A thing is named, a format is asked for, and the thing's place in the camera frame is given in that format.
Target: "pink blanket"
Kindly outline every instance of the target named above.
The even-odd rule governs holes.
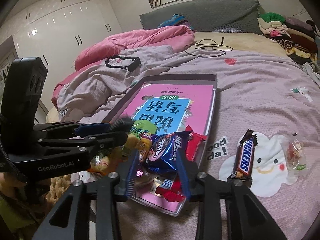
[[[118,55],[123,49],[170,45],[174,52],[182,52],[186,46],[193,43],[194,39],[193,31],[185,25],[166,26],[155,30],[135,30],[109,36],[80,53],[75,61],[76,72],[56,85],[51,99],[52,103],[58,108],[57,98],[64,85],[89,67],[99,65],[101,60]]]

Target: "snickers wrapper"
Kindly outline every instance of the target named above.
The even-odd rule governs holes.
[[[246,185],[251,187],[252,184],[252,165],[254,158],[254,148],[257,146],[257,135],[252,134],[253,130],[247,130],[236,152],[236,161],[232,174],[227,181],[236,185]]]

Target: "pile of clothes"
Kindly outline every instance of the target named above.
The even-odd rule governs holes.
[[[301,66],[317,62],[316,35],[310,24],[272,12],[262,14],[258,21],[263,35],[280,44],[294,62]]]

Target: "red candy wrapper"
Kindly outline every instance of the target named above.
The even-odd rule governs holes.
[[[187,144],[186,158],[188,161],[193,162],[196,157],[196,152],[198,151],[200,143],[202,141],[205,141],[207,139],[207,136],[195,133],[189,125],[186,127],[186,131],[190,131],[191,136],[191,139],[188,141]]]
[[[178,176],[172,181],[165,179],[164,182],[156,188],[156,194],[162,195],[168,202],[183,201],[184,196],[181,195],[181,183]]]

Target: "pillow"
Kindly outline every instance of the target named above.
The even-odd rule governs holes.
[[[173,26],[173,25],[175,26],[186,25],[195,32],[195,29],[191,26],[191,24],[182,14],[173,15],[170,20],[164,21],[163,23],[159,24],[158,28],[165,27],[165,26]]]

